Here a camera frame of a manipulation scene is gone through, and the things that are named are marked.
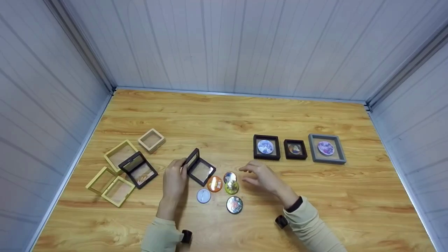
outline beige sleeve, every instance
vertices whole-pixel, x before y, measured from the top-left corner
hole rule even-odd
[[[174,221],[155,218],[146,228],[142,252],[174,252],[184,234],[176,229]]]
[[[319,218],[316,208],[305,197],[297,210],[284,216],[289,226],[311,252],[347,252],[334,233]]]

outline black object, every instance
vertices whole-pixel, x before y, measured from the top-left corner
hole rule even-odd
[[[297,209],[299,209],[299,207],[302,205],[302,203],[303,203],[302,196],[299,196],[299,198],[296,200],[296,202],[294,202],[294,204],[292,204],[289,208],[285,209],[285,211],[287,213],[292,213],[292,212],[296,211]]]
[[[275,150],[271,154],[263,154],[258,151],[257,140],[272,140],[275,142]],[[280,160],[279,137],[274,135],[254,135],[254,158],[266,160]]]
[[[190,230],[184,229],[182,230],[182,233],[184,234],[184,237],[182,238],[181,243],[191,243],[191,237],[193,236],[193,233]]]
[[[288,220],[283,215],[279,215],[276,218],[276,223],[281,229],[284,229],[288,225]]]
[[[206,165],[209,168],[212,168],[212,171],[209,172],[207,178],[202,181],[199,178],[195,177],[192,172],[194,171],[194,169],[196,169],[196,167],[200,164],[203,163],[204,165]],[[192,178],[194,181],[196,181],[198,184],[200,184],[201,186],[205,186],[207,184],[208,179],[213,176],[213,174],[216,172],[216,167],[212,166],[211,164],[209,164],[207,161],[203,160],[200,156],[199,156],[199,149],[196,148],[193,150],[193,152],[188,156],[188,158],[185,160],[185,162],[182,164],[182,166],[184,166],[184,169],[187,169],[187,174],[188,176],[190,176],[190,178]]]
[[[301,154],[294,154],[293,152],[291,152],[289,149],[290,144],[299,145]],[[283,141],[283,146],[284,146],[284,154],[287,159],[305,160],[308,157],[308,155],[306,153],[305,143],[303,142],[303,140],[285,139]]]
[[[137,180],[134,178],[132,173],[140,168],[142,165],[147,165],[151,171],[154,172],[152,176],[147,178],[143,183],[138,184]],[[118,167],[124,171],[129,178],[131,179],[132,183],[138,188],[142,189],[146,184],[148,184],[153,178],[157,177],[159,175],[157,171],[154,169],[154,167],[151,166],[151,164],[146,160],[145,156],[141,152],[136,152],[133,154],[130,158],[123,161],[121,164],[118,165]]]

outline black display frame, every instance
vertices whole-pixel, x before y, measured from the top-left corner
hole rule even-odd
[[[258,154],[257,153],[257,139],[259,140],[273,140],[275,142],[276,146],[276,154]],[[255,159],[265,159],[265,160],[280,160],[280,143],[279,143],[279,137],[274,135],[254,135],[254,158]]]
[[[289,151],[288,144],[298,144],[300,145],[300,150],[302,151],[302,154],[293,154]],[[306,147],[305,142],[303,140],[296,140],[296,139],[285,139],[283,141],[283,147],[284,147],[284,154],[286,159],[299,159],[299,160],[305,160],[308,157],[308,154],[306,153]]]
[[[194,158],[195,155],[198,155],[197,159],[194,161],[194,163],[191,164],[190,167],[187,167],[187,174],[190,178],[192,178],[194,181],[196,181],[199,185],[204,187],[207,184],[208,179],[210,179],[211,176],[216,172],[216,167],[208,163],[207,161],[203,160],[200,156],[199,149],[195,148],[193,152],[188,156],[187,159],[185,159],[184,163],[182,164],[182,167],[185,166],[191,159]],[[192,172],[193,170],[198,166],[199,163],[203,163],[211,168],[213,168],[213,171],[208,175],[208,177],[205,179],[205,181],[201,181],[199,178],[195,177]]]
[[[140,156],[143,159],[143,161],[140,164],[136,165],[131,170],[127,170],[126,168],[124,168],[125,165],[127,165],[130,162],[132,162],[138,156]],[[138,184],[137,180],[132,176],[132,172],[135,171],[136,169],[140,168],[140,166],[142,166],[143,164],[146,164],[149,167],[149,169],[151,169],[151,171],[154,172],[154,174],[152,176],[150,176],[149,178],[147,178],[142,184]],[[126,175],[129,176],[129,178],[131,179],[132,183],[138,189],[142,189],[146,184],[148,184],[151,180],[153,180],[155,177],[157,177],[159,175],[159,173],[154,169],[154,167],[152,167],[152,165],[148,162],[148,160],[145,158],[145,156],[140,151],[134,153],[128,159],[126,159],[121,164],[119,164],[118,168],[120,168],[122,171],[124,171],[124,173],[126,173]]]

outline black cuff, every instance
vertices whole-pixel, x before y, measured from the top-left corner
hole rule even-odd
[[[303,203],[302,196],[299,196],[299,199],[292,206],[288,207],[288,209],[285,209],[285,211],[288,213],[292,213],[296,211],[300,207],[300,205],[302,205],[302,203]]]

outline white wall panel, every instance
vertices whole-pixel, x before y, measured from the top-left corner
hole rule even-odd
[[[108,96],[43,1],[0,1],[0,251],[24,251]]]
[[[448,251],[448,44],[371,117],[438,251]]]
[[[64,0],[123,87],[366,100],[445,0]]]

